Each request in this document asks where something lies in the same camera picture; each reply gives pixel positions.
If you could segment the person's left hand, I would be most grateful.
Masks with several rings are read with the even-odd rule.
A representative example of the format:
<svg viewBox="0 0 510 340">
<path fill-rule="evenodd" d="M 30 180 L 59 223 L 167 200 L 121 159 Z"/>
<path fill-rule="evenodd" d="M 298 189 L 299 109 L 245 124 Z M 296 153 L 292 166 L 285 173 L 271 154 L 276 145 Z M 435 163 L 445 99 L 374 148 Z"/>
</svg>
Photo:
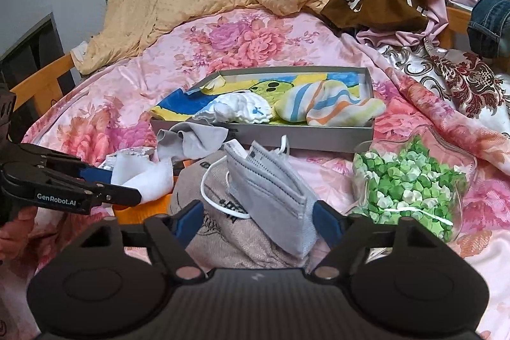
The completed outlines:
<svg viewBox="0 0 510 340">
<path fill-rule="evenodd" d="M 28 243 L 29 234 L 34 229 L 37 208 L 22 208 L 15 219 L 1 227 L 0 255 L 1 261 L 9 261 L 23 252 Z"/>
</svg>

